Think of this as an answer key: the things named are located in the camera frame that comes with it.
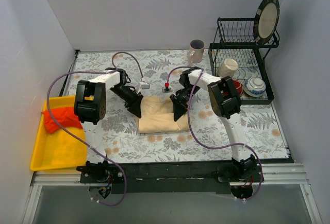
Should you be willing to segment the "beige t shirt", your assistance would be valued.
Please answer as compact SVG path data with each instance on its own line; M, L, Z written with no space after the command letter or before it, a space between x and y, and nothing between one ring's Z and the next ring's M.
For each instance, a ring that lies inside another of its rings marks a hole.
M189 129L187 114L174 121L171 99L157 96L143 97L137 127L139 134L182 132Z

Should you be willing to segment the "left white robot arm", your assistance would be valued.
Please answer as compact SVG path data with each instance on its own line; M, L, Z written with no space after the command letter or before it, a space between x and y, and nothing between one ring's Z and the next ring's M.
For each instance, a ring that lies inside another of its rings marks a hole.
M124 101L124 107L134 116L141 117L141 102L143 95L134 87L127 86L131 80L123 69L107 68L107 73L86 81L81 80L77 84L74 113L78 117L84 133L85 142L94 152L87 157L84 167L78 167L84 174L91 176L99 183L108 181L111 172L107 168L104 146L98 140L97 133L101 131L101 120L106 114L106 92L111 90Z

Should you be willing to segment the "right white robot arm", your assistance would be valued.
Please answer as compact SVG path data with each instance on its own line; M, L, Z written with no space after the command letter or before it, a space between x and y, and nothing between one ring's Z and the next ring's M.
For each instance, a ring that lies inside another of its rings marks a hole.
M232 150L231 174L238 181L245 181L251 177L257 167L258 156L254 150L246 144L246 139L241 126L241 98L230 77L216 77L210 75L199 67L186 67L179 78L183 86L181 90L172 92L170 99L173 104L174 121L178 121L183 115L190 117L192 97L199 89L205 90L210 99L213 112L218 116L227 132L229 144L220 147L210 147L200 142L196 136L195 141L204 148L210 150L230 147Z

